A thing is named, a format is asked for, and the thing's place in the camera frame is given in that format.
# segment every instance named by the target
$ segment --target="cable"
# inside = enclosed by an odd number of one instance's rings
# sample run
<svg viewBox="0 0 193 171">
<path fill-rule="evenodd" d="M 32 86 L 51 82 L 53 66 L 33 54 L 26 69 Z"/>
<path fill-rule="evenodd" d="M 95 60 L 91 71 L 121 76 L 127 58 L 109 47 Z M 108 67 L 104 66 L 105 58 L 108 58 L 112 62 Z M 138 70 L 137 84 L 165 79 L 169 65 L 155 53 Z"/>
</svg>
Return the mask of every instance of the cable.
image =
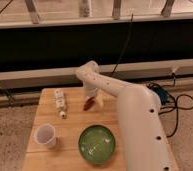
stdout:
<svg viewBox="0 0 193 171">
<path fill-rule="evenodd" d="M 1 10 L 0 14 L 13 2 L 14 0 L 10 0 Z"/>
<path fill-rule="evenodd" d="M 124 46 L 123 46 L 123 48 L 122 48 L 122 51 L 121 51 L 119 57 L 118 57 L 118 60 L 117 60 L 117 62 L 116 62 L 116 65 L 115 65 L 113 71 L 110 73 L 110 77 L 113 77 L 113 74 L 115 73 L 116 68 L 118 67 L 118 65 L 119 65 L 120 61 L 122 60 L 123 55 L 125 54 L 125 51 L 126 51 L 126 49 L 127 49 L 127 47 L 128 47 L 128 43 L 129 43 L 129 41 L 130 41 L 130 39 L 131 39 L 131 29 L 132 29 L 132 25 L 133 25 L 133 13 L 131 14 L 131 20 L 130 20 L 130 25 L 129 25 L 129 28 L 128 28 L 127 39 L 126 39 L 126 41 L 125 41 L 125 44 L 124 44 Z"/>
<path fill-rule="evenodd" d="M 153 83 L 153 82 L 151 82 L 147 87 L 150 88 L 150 89 L 153 89 L 153 88 L 156 88 L 156 87 L 162 88 L 162 86 L 160 86 L 160 85 L 157 84 L 157 83 Z M 193 104 L 192 104 L 191 106 L 189 106 L 189 107 L 179 106 L 179 101 L 180 101 L 180 99 L 181 99 L 182 97 L 188 97 L 188 98 L 190 98 L 190 99 L 192 100 L 192 102 L 193 102 L 193 97 L 190 96 L 190 95 L 188 95 L 188 94 L 180 94 L 180 95 L 178 95 L 178 96 L 175 98 L 173 95 L 171 95 L 171 94 L 170 94 L 169 92 L 167 92 L 166 90 L 164 90 L 164 91 L 166 92 L 168 98 L 171 100 L 171 101 L 168 101 L 167 103 L 168 103 L 168 104 L 171 104 L 171 105 L 170 105 L 170 106 L 164 106 L 164 107 L 162 107 L 161 110 L 164 110 L 164 109 L 165 109 L 165 110 L 159 112 L 159 115 L 167 114 L 167 113 L 170 113 L 170 112 L 176 110 L 176 115 L 175 115 L 175 116 L 176 116 L 176 121 L 175 121 L 174 129 L 173 129 L 173 131 L 171 132 L 171 134 L 167 135 L 167 137 L 170 138 L 170 137 L 173 137 L 173 136 L 176 134 L 177 130 L 178 130 L 178 126 L 179 126 L 179 110 L 192 110 L 192 109 L 193 109 Z"/>
</svg>

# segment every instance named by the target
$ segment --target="small white object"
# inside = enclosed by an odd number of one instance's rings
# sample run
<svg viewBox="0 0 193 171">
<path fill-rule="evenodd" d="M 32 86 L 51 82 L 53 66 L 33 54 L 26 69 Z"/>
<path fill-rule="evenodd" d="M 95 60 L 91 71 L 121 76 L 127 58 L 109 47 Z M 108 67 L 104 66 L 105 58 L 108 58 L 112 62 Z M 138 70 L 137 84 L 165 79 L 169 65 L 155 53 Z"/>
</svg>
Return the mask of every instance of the small white object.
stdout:
<svg viewBox="0 0 193 171">
<path fill-rule="evenodd" d="M 61 88 L 57 88 L 56 90 L 54 90 L 54 98 L 55 99 L 60 99 L 60 98 L 64 99 L 64 93 Z"/>
<path fill-rule="evenodd" d="M 65 100 L 56 100 L 56 108 L 59 110 L 66 110 Z"/>
<path fill-rule="evenodd" d="M 50 124 L 43 124 L 37 128 L 34 133 L 34 141 L 37 144 L 44 145 L 46 148 L 56 146 L 55 129 Z"/>
<path fill-rule="evenodd" d="M 60 115 L 60 117 L 62 117 L 63 119 L 65 119 L 65 118 L 67 117 L 65 111 L 60 111 L 59 115 Z"/>
</svg>

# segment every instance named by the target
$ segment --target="white cup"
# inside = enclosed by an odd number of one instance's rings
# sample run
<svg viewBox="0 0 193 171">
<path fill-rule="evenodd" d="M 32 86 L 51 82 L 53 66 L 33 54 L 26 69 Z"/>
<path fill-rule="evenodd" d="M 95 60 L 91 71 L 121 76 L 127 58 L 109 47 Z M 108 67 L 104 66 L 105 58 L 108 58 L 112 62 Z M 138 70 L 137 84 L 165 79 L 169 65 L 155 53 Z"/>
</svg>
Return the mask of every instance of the white cup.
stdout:
<svg viewBox="0 0 193 171">
<path fill-rule="evenodd" d="M 56 145 L 55 129 L 50 124 L 39 126 L 34 133 L 34 140 L 37 144 L 44 145 L 47 148 L 53 148 Z"/>
</svg>

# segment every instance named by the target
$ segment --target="wooden tabletop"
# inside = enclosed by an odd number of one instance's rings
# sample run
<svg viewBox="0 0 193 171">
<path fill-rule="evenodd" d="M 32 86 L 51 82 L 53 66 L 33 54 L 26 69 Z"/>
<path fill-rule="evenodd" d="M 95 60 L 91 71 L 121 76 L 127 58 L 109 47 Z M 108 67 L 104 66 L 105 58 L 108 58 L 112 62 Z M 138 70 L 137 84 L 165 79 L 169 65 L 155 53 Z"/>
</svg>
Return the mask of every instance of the wooden tabletop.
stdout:
<svg viewBox="0 0 193 171">
<path fill-rule="evenodd" d="M 126 171 L 121 135 L 117 123 L 116 99 L 99 91 L 102 104 L 95 104 L 90 110 L 83 111 L 85 102 L 82 88 L 63 88 L 65 93 L 67 119 L 58 115 L 54 99 L 55 89 L 44 89 L 41 93 L 36 117 L 33 123 L 26 151 L 23 171 Z M 34 142 L 35 129 L 44 123 L 55 127 L 57 145 L 49 150 Z M 78 140 L 82 131 L 90 125 L 100 124 L 108 127 L 116 139 L 116 149 L 112 158 L 102 165 L 91 165 L 79 153 Z M 178 171 L 176 161 L 170 149 L 172 166 Z"/>
</svg>

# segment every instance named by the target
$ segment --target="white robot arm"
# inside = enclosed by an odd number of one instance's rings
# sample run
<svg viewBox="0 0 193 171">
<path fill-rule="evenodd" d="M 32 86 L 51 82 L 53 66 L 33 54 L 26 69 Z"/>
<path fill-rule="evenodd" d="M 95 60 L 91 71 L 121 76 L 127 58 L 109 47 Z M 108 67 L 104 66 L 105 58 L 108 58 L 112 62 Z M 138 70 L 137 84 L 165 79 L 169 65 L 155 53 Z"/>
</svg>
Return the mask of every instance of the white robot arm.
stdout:
<svg viewBox="0 0 193 171">
<path fill-rule="evenodd" d="M 143 85 L 100 75 L 94 61 L 79 67 L 76 75 L 83 81 L 87 96 L 95 97 L 99 88 L 117 97 L 127 171 L 172 170 L 165 133 L 158 117 L 161 103 L 156 93 Z"/>
</svg>

